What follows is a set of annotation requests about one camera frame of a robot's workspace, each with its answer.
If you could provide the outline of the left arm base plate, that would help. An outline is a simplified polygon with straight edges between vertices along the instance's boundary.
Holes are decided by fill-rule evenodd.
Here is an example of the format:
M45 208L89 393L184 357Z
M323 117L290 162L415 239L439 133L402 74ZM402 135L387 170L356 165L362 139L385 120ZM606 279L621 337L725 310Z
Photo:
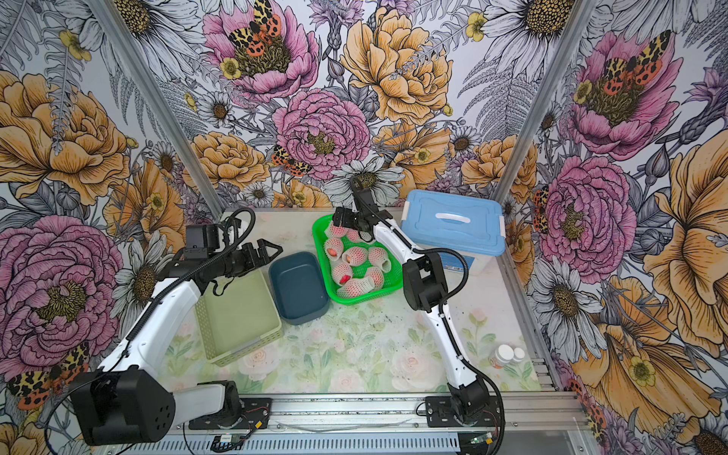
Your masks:
M266 430L271 413L273 399L271 397L241 397L242 413L229 424L219 419L204 416L188 423L190 430Z

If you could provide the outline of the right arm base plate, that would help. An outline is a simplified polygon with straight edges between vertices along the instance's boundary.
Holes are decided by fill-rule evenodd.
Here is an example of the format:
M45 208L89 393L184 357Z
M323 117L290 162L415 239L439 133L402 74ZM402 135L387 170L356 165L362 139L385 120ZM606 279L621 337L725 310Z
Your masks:
M486 407L470 417L458 418L450 398L445 396L427 396L415 411L426 419L429 428L498 428L502 422L498 405Z

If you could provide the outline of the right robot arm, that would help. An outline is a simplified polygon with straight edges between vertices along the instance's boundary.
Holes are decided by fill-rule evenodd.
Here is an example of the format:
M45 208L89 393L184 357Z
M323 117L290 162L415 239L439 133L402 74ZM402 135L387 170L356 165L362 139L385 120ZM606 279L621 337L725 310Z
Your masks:
M353 184L353 206L337 208L333 216L336 226L355 229L372 235L379 244L394 254L402 268L403 293L411 309L426 315L428 328L444 362L450 403L457 420L471 424L494 409L499 423L504 420L504 400L496 383L469 361L466 345L456 333L447 304L466 287L469 268L459 252L450 248L422 248L407 237L392 214L379 208L371 189ZM454 256L463 266L461 281L449 289L443 253Z

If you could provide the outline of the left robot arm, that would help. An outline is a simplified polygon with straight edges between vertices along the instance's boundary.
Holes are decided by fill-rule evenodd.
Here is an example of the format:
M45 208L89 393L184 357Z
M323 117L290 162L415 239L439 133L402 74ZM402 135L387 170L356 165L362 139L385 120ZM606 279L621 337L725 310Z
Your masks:
M195 419L231 426L243 415L237 388L214 381L170 392L157 380L162 360L187 314L208 287L270 264L282 248L248 242L254 210L235 210L219 224L192 225L185 248L165 265L153 295L123 340L99 367L82 373L68 397L83 441L90 446L155 443Z

